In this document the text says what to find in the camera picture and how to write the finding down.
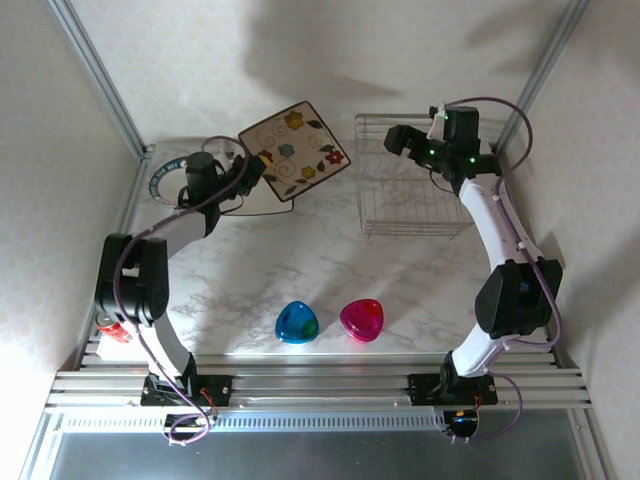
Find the pink translucent triangular container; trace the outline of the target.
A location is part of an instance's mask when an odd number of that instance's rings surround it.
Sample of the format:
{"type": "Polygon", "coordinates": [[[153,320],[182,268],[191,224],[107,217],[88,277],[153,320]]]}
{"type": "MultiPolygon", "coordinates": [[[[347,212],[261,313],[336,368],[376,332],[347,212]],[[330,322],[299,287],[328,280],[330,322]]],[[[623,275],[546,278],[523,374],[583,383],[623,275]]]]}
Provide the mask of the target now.
{"type": "Polygon", "coordinates": [[[384,310],[374,299],[359,299],[346,305],[340,322],[352,340],[359,343],[375,341],[384,326],[384,310]]]}

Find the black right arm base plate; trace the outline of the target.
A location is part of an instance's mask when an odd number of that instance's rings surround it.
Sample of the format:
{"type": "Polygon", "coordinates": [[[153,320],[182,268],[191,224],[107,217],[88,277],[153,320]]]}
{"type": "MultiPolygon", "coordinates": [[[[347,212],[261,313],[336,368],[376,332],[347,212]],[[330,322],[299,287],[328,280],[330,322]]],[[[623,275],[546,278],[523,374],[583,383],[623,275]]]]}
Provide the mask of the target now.
{"type": "Polygon", "coordinates": [[[439,374],[411,374],[405,389],[412,406],[496,405],[498,396],[490,375],[442,380],[439,374]]]}

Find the red soda can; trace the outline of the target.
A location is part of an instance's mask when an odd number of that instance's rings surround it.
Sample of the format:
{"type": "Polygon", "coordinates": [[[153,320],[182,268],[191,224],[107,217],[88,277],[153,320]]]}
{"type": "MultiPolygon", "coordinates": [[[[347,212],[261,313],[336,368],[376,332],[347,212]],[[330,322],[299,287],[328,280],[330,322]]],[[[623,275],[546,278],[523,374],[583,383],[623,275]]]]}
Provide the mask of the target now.
{"type": "Polygon", "coordinates": [[[103,335],[118,343],[126,344],[132,339],[129,332],[118,321],[105,313],[99,312],[95,316],[94,323],[103,335]]]}

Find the aluminium extrusion base rails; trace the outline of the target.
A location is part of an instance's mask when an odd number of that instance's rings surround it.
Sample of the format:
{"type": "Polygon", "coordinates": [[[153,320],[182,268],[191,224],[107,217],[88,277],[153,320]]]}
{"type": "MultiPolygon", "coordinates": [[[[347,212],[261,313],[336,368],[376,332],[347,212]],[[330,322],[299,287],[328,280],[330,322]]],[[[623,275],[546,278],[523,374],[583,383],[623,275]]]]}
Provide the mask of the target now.
{"type": "MultiPolygon", "coordinates": [[[[205,375],[233,377],[229,408],[381,409],[410,406],[411,374],[437,373],[438,354],[249,355],[197,357],[205,375]]],[[[550,353],[507,353],[494,365],[497,408],[589,409],[586,381],[577,368],[561,368],[550,353]]],[[[121,407],[140,403],[147,375],[140,363],[107,362],[89,355],[77,371],[60,371],[45,406],[121,407]]]]}

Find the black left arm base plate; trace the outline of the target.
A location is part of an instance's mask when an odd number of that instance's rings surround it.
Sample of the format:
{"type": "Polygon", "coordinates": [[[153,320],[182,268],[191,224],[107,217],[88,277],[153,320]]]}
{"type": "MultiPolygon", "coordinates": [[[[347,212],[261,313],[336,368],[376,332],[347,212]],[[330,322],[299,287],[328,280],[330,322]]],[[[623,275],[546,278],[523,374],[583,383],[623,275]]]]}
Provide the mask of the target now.
{"type": "Polygon", "coordinates": [[[183,396],[201,407],[227,407],[232,393],[233,377],[228,375],[196,375],[174,380],[178,394],[164,377],[150,373],[144,381],[140,404],[142,406],[187,406],[183,396]]]}

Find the square plate floral print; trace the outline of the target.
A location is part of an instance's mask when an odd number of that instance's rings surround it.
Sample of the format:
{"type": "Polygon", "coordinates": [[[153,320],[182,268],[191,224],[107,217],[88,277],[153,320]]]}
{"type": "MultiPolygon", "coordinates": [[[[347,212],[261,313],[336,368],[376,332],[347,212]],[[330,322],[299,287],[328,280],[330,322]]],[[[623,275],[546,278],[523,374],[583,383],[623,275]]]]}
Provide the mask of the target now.
{"type": "Polygon", "coordinates": [[[293,200],[348,168],[351,160],[308,101],[294,104],[238,134],[266,163],[263,179],[282,202],[293,200]]]}

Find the round plate teal rim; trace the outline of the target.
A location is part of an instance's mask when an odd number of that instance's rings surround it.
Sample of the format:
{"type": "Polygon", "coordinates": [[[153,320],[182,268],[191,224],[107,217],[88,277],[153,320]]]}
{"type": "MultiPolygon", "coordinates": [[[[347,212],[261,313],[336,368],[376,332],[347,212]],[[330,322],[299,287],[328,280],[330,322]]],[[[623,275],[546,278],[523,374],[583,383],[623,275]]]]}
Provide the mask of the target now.
{"type": "Polygon", "coordinates": [[[186,167],[186,157],[161,165],[148,182],[151,199],[163,206],[176,207],[180,192],[187,186],[186,167]]]}

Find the aluminium frame post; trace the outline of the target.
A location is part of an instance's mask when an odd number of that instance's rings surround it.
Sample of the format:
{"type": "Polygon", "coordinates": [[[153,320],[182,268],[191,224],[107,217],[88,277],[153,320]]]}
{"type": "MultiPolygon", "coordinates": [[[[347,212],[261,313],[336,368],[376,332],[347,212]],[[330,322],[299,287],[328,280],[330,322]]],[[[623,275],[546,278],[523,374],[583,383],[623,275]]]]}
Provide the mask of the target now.
{"type": "Polygon", "coordinates": [[[134,124],[71,0],[46,0],[46,3],[78,55],[127,147],[139,161],[145,160],[148,151],[147,145],[134,124]]]}
{"type": "Polygon", "coordinates": [[[516,106],[524,113],[533,106],[590,3],[591,0],[569,0],[517,98],[516,106]]]}

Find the grey metal shelf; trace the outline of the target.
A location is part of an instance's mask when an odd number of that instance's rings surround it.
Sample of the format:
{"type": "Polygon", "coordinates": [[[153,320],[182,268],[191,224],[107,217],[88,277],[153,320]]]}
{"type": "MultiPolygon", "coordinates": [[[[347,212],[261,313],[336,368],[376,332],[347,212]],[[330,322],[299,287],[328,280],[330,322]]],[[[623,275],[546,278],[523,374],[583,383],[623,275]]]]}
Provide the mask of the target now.
{"type": "Polygon", "coordinates": [[[564,433],[480,445],[435,432],[214,433],[187,447],[153,434],[60,433],[20,480],[618,480],[564,433]]]}

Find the blue translucent triangular container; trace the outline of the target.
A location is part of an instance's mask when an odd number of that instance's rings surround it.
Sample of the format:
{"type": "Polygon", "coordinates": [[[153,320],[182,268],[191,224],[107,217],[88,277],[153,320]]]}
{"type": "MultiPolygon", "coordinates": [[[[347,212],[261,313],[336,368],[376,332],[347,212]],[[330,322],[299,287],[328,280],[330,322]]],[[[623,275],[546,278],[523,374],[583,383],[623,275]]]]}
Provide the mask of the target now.
{"type": "Polygon", "coordinates": [[[293,345],[313,341],[319,331],[319,321],[315,313],[301,301],[289,303],[279,314],[274,327],[278,340],[293,345]]]}

